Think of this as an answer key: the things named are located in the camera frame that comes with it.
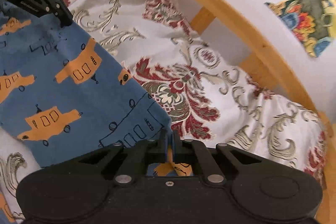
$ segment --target wooden frame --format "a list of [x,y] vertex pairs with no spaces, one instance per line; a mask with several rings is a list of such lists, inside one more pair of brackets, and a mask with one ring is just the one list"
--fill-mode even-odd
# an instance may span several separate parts
[[[195,1],[202,6],[190,23],[195,31],[203,33],[211,22],[218,18],[252,50],[252,54],[240,64],[243,70],[267,88],[281,85],[292,101],[317,112],[295,73],[273,45],[243,15],[224,0]],[[332,144],[333,130],[326,115],[323,112],[318,113],[327,131],[328,152],[325,166],[327,189],[324,191],[317,219],[321,224],[336,224],[336,162],[332,161],[336,161],[336,150]]]

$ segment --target blue fabric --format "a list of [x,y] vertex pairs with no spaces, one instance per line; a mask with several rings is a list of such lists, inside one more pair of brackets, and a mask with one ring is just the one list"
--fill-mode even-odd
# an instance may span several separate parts
[[170,131],[168,114],[133,78],[121,84],[121,65],[78,25],[61,29],[5,0],[0,9],[1,126],[42,167]]
[[0,210],[0,224],[9,224],[10,222],[3,210]]

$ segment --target colorful fabric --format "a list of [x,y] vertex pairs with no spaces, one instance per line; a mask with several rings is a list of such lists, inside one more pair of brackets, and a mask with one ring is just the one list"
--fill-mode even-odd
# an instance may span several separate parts
[[336,37],[336,0],[285,0],[266,4],[312,57],[319,57]]
[[[325,139],[316,113],[259,87],[240,68],[228,65],[191,29],[171,0],[67,3],[79,26],[58,29],[54,16],[36,19],[23,16],[22,10],[8,4],[1,8],[7,16],[3,14],[0,25],[8,23],[0,36],[0,54],[6,52],[0,59],[0,68],[6,73],[1,79],[5,84],[6,79],[16,81],[0,104],[0,163],[2,170],[7,170],[0,177],[4,197],[1,203],[0,196],[0,220],[22,221],[16,186],[23,177],[38,170],[39,164],[43,167],[95,150],[101,143],[121,140],[133,145],[143,137],[134,126],[135,119],[147,136],[154,135],[160,125],[145,117],[147,108],[131,115],[132,125],[123,123],[115,129],[120,117],[134,106],[131,99],[137,102],[133,96],[138,98],[141,94],[150,95],[144,97],[147,103],[157,102],[151,105],[155,111],[150,113],[157,120],[161,117],[161,124],[177,130],[182,139],[197,139],[207,147],[230,143],[306,171],[318,180],[322,178]],[[75,66],[73,61],[79,60],[79,55],[85,60],[88,57],[88,64],[91,62],[93,67],[98,66],[95,78],[85,66]],[[69,66],[79,72],[85,69],[90,75],[82,74],[86,81],[80,83],[77,71],[70,76],[65,69]],[[129,80],[124,83],[120,75],[126,74]],[[55,113],[59,113],[62,126],[36,133],[33,121],[39,126],[47,121],[46,116],[51,123],[52,118],[57,119]],[[42,120],[37,123],[35,117]],[[43,139],[29,140],[32,136]],[[175,165],[169,160],[150,166],[148,174],[185,176],[192,175],[192,171],[190,166]]]

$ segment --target silver rivet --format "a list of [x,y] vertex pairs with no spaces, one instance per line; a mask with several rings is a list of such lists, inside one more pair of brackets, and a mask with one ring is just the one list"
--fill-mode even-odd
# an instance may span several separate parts
[[174,186],[174,182],[172,182],[172,181],[166,181],[166,185],[167,186]]
[[128,175],[118,175],[115,177],[115,181],[118,183],[129,183],[132,181],[132,177]]
[[208,176],[208,181],[212,183],[220,183],[224,180],[223,176],[221,175],[210,175]]

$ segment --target circular cover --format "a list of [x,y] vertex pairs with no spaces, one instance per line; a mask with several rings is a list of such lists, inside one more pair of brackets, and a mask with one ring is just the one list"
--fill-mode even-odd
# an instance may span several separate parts
[[100,175],[33,173],[17,188],[16,198],[24,214],[58,222],[80,218],[105,200],[108,185]]
[[239,175],[232,185],[237,202],[250,213],[269,220],[297,220],[311,214],[322,199],[312,176]]

